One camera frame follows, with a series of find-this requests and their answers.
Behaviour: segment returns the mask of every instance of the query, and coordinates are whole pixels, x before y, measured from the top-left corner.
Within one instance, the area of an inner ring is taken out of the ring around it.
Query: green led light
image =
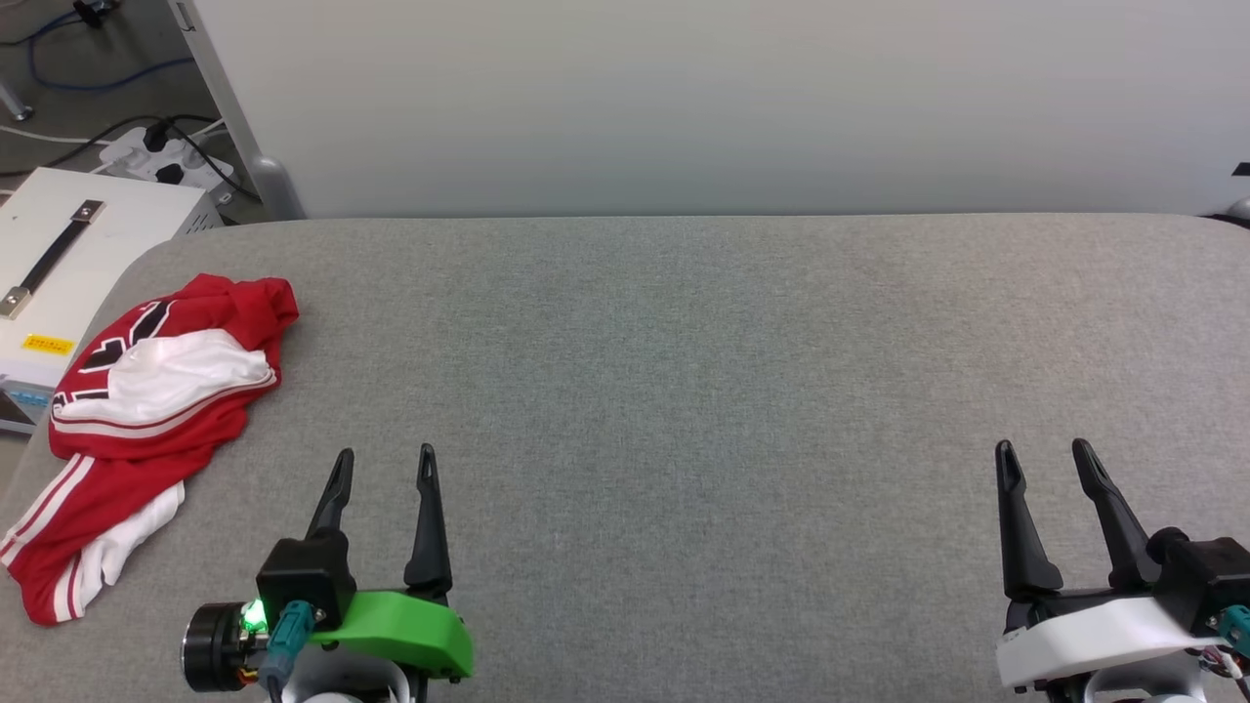
[[[269,632],[269,623],[265,622],[265,604],[260,598],[248,603],[242,609],[242,627],[248,632]]]

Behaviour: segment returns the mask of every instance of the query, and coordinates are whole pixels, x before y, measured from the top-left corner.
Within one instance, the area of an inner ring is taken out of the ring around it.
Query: gray fabric tabletop
[[[8,700],[259,700],[192,694],[182,630],[251,597],[342,447],[361,588],[401,584],[418,450],[438,450],[478,670],[431,703],[1038,700],[994,664],[1002,438],[1069,585],[1109,570],[1075,437],[1148,532],[1250,542],[1250,233],[1231,225],[241,226],[145,255],[91,334],[200,271],[290,279],[284,385],[85,619],[40,629],[0,587]],[[60,464],[41,429],[5,525]]]

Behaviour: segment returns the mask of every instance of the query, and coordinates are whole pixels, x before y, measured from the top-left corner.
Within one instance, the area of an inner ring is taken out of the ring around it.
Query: green plastic part
[[[472,675],[472,638],[455,610],[398,590],[361,590],[342,627],[312,632],[310,643],[339,644],[390,659],[432,679]]]

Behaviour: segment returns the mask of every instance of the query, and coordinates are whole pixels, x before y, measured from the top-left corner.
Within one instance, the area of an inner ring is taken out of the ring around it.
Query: metal post
[[[12,88],[5,83],[4,76],[0,76],[0,103],[4,103],[4,106],[9,108],[9,111],[12,113],[12,119],[19,123],[26,121],[35,113],[34,108],[30,108],[22,103],[21,98],[18,98]]]

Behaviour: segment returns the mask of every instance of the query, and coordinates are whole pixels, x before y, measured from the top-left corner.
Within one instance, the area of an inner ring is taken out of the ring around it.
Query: garment
[[[49,440],[65,469],[0,542],[31,620],[82,617],[172,518],[182,479],[281,382],[281,334],[298,316],[285,280],[201,274],[86,346],[52,397]]]

